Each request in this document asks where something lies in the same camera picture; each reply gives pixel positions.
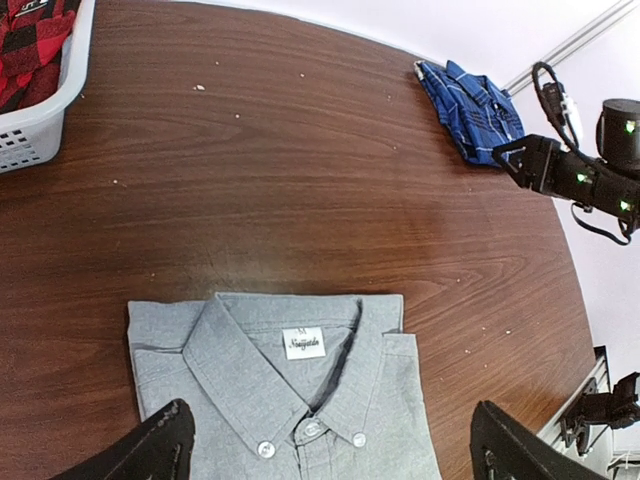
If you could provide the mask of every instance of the folded blue shirt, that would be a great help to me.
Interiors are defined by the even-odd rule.
[[[486,76],[470,75],[449,60],[442,68],[416,62],[415,71],[440,123],[447,127],[462,158],[476,165],[499,167],[493,147],[524,136],[511,96]]]

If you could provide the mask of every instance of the wood grain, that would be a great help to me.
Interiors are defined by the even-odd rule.
[[[476,402],[551,417],[594,363],[553,206],[462,163],[413,60],[273,15],[99,2],[60,154],[0,175],[0,478],[136,424],[130,299],[404,294],[445,479],[470,478]]]

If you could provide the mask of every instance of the red and black checkered fabric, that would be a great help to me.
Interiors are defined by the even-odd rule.
[[[62,44],[79,5],[80,0],[0,0],[0,113],[56,92]]]

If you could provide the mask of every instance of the plastic basket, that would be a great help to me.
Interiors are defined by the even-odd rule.
[[[60,149],[65,109],[87,78],[95,0],[82,0],[62,48],[58,91],[33,107],[0,115],[0,174],[51,160]]]

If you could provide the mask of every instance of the white button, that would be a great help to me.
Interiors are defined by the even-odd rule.
[[[322,428],[317,422],[311,422],[309,425],[304,427],[304,434],[307,437],[315,437],[322,431]]]
[[[276,447],[271,442],[262,442],[258,445],[258,455],[262,458],[271,458],[276,454]]]
[[[362,447],[364,447],[365,443],[367,443],[367,437],[365,436],[364,433],[356,433],[353,436],[353,446],[354,447],[362,448]]]

